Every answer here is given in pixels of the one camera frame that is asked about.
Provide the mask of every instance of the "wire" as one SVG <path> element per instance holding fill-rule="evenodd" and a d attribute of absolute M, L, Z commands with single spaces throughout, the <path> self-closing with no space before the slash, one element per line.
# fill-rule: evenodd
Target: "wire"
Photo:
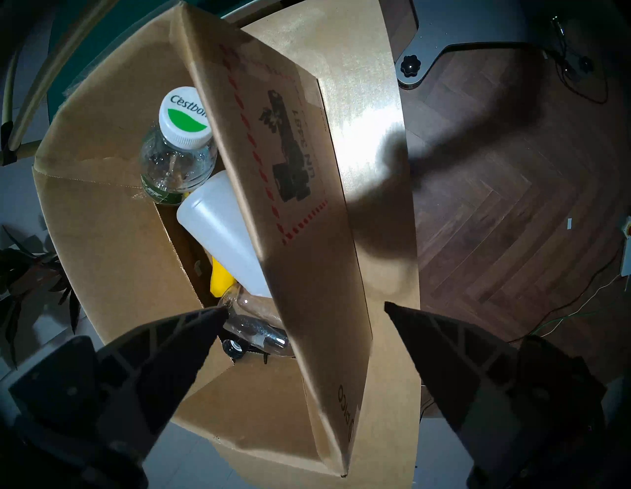
<path fill-rule="evenodd" d="M 421 421 L 423 420 L 423 415 L 425 414 L 425 410 L 426 410 L 428 407 L 430 407 L 432 404 L 435 404 L 435 403 L 436 403 L 436 401 L 432 401 L 431 403 L 429 403 L 428 405 L 426 405 L 426 407 L 424 407 L 424 408 L 421 410 L 421 417 L 418 419 L 418 424 L 420 424 L 420 423 L 421 423 Z"/>
<path fill-rule="evenodd" d="M 541 335 L 541 337 L 543 338 L 544 336 L 548 336 L 550 333 L 552 333 L 552 332 L 553 332 L 553 331 L 554 331 L 554 330 L 558 327 L 558 325 L 559 325 L 559 324 L 561 324 L 561 323 L 562 323 L 564 320 L 566 320 L 568 317 L 572 317 L 573 315 L 578 314 L 578 313 L 581 311 L 581 309 L 583 309 L 583 307 L 585 307 L 585 306 L 587 305 L 587 303 L 588 303 L 590 300 L 592 300 L 594 297 L 596 297 L 596 294 L 597 294 L 600 290 L 604 289 L 605 287 L 609 287 L 609 286 L 610 286 L 612 283 L 614 283 L 614 282 L 615 282 L 618 278 L 620 278 L 620 274 L 617 274 L 617 275 L 616 275 L 616 276 L 612 279 L 612 281 L 611 281 L 611 282 L 609 282 L 607 285 L 603 285 L 602 287 L 599 287 L 599 288 L 598 288 L 598 290 L 596 290 L 596 291 L 594 292 L 594 295 L 592 295 L 592 297 L 590 297 L 589 299 L 587 299 L 587 300 L 585 301 L 585 303 L 584 303 L 581 307 L 579 307 L 579 309 L 578 309 L 576 312 L 573 312 L 573 313 L 571 313 L 571 314 L 568 314 L 567 316 L 563 316 L 563 317 L 561 318 L 561 321 L 559 321 L 559 322 L 557 323 L 557 325 L 556 325 L 556 326 L 552 329 L 552 331 L 549 331 L 549 332 L 547 332 L 546 334 L 542 334 L 542 335 Z M 555 322 L 555 321 L 557 321 L 558 319 L 559 319 L 559 318 L 557 318 L 557 319 L 553 319 L 552 321 L 548 321 L 548 322 L 546 322 L 546 323 L 542 324 L 541 326 L 539 326 L 539 327 L 538 327 L 538 328 L 534 331 L 534 333 L 537 333 L 538 331 L 540 331 L 540 330 L 541 330 L 541 328 L 543 328 L 543 327 L 544 327 L 544 326 L 546 326 L 547 324 L 550 324 L 551 322 Z"/>
<path fill-rule="evenodd" d="M 594 274 L 590 277 L 589 282 L 587 282 L 587 285 L 585 286 L 585 288 L 581 291 L 580 294 L 578 294 L 574 299 L 572 299 L 570 302 L 568 302 L 567 304 L 563 304 L 562 306 L 556 307 L 550 311 L 548 311 L 537 323 L 537 325 L 532 328 L 528 333 L 526 333 L 524 336 L 520 336 L 519 338 L 515 338 L 512 339 L 510 341 L 508 341 L 508 344 L 511 343 L 516 343 L 518 341 L 521 341 L 522 339 L 524 339 L 526 336 L 528 336 L 529 334 L 533 334 L 535 331 L 537 331 L 537 328 L 539 328 L 539 326 L 541 325 L 541 323 L 543 321 L 545 321 L 545 319 L 550 315 L 555 313 L 558 310 L 562 310 L 565 309 L 566 307 L 570 307 L 571 305 L 573 305 L 576 301 L 578 301 L 578 299 L 580 299 L 582 297 L 582 295 L 587 292 L 587 290 L 589 289 L 589 287 L 591 287 L 591 285 L 594 283 L 594 280 L 596 279 L 596 277 L 598 277 L 602 272 L 604 272 L 605 270 L 607 270 L 609 268 L 609 266 L 616 260 L 616 258 L 618 257 L 618 253 L 620 253 L 620 251 L 624 248 L 625 245 L 625 238 L 622 238 L 622 240 L 620 241 L 620 245 L 618 246 L 616 253 L 614 256 L 611 257 L 611 259 L 605 263 L 602 267 L 600 267 L 598 270 L 596 270 L 596 272 L 594 272 Z"/>
<path fill-rule="evenodd" d="M 609 82 L 607 80 L 607 73 L 604 70 L 604 66 L 601 63 L 601 67 L 603 69 L 603 81 L 604 81 L 604 99 L 602 100 L 596 100 L 595 98 L 591 98 L 587 95 L 585 95 L 584 93 L 579 92 L 578 90 L 576 90 L 575 88 L 572 88 L 568 83 L 567 80 L 565 79 L 565 71 L 564 71 L 564 67 L 563 65 L 567 64 L 567 40 L 565 39 L 565 33 L 563 32 L 563 29 L 561 27 L 561 25 L 559 24 L 558 20 L 556 17 L 554 17 L 554 19 L 552 19 L 552 25 L 555 28 L 555 33 L 557 34 L 557 39 L 558 39 L 558 43 L 561 46 L 562 49 L 562 53 L 561 53 L 561 57 L 562 57 L 562 61 L 561 61 L 561 73 L 559 73 L 559 61 L 557 59 L 557 56 L 553 56 L 552 58 L 554 59 L 555 62 L 555 70 L 557 72 L 557 76 L 559 78 L 559 80 L 561 81 L 561 83 L 563 83 L 563 85 L 565 85 L 565 87 L 570 90 L 572 93 L 578 95 L 579 97 L 584 98 L 585 100 L 589 100 L 590 102 L 593 103 L 597 103 L 599 105 L 603 105 L 605 103 L 607 103 L 607 101 L 609 100 Z"/>

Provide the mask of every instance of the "white plastic bottle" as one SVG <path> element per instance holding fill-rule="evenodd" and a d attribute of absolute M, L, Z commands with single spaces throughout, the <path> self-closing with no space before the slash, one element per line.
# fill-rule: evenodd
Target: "white plastic bottle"
<path fill-rule="evenodd" d="M 216 159 L 213 132 L 197 90 L 171 90 L 140 151 L 144 191 L 159 204 L 178 205 L 185 192 L 208 179 Z"/>
<path fill-rule="evenodd" d="M 225 170 L 184 200 L 177 220 L 250 294 L 272 297 Z"/>

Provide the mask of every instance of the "wooden floor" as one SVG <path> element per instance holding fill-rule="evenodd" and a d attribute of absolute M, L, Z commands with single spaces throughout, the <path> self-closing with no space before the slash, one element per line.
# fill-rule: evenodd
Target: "wooden floor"
<path fill-rule="evenodd" d="M 383 0 L 382 9 L 396 59 L 414 17 L 406 0 Z M 603 87 L 593 77 L 585 90 L 601 97 Z M 612 77 L 609 89 L 607 104 L 596 105 L 566 89 L 541 51 L 480 49 L 444 54 L 418 88 L 401 90 L 424 310 L 517 338 L 616 254 L 631 151 Z M 620 256 L 550 319 L 609 283 Z M 615 281 L 581 312 L 605 311 L 567 319 L 546 337 L 603 381 L 622 372 L 631 351 L 624 287 Z"/>

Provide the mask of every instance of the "teal wall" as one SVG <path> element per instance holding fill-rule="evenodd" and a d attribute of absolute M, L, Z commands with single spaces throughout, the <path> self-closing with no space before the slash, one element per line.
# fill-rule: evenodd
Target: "teal wall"
<path fill-rule="evenodd" d="M 215 15 L 222 16 L 235 8 L 249 3 L 250 0 L 187 0 Z M 57 15 L 50 33 L 49 51 L 52 50 L 69 26 L 85 9 L 88 0 L 64 0 L 57 9 Z M 165 0 L 119 0 L 119 2 L 103 17 L 101 22 L 88 34 L 81 45 L 61 69 L 48 91 L 49 120 L 57 113 L 64 101 L 64 90 L 73 82 L 101 51 L 132 24 L 165 4 Z"/>

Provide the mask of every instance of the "green label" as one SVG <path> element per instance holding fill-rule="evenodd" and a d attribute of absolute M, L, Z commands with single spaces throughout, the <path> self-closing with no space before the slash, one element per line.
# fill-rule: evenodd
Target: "green label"
<path fill-rule="evenodd" d="M 168 118 L 171 119 L 176 127 L 187 133 L 198 133 L 208 127 L 177 109 L 168 109 Z"/>
<path fill-rule="evenodd" d="M 141 175 L 140 180 L 143 183 L 143 189 L 146 194 L 151 197 L 156 203 L 164 204 L 167 206 L 176 206 L 182 202 L 182 194 L 160 190 L 155 185 L 153 185 L 149 181 L 149 178 L 147 178 L 145 175 Z"/>

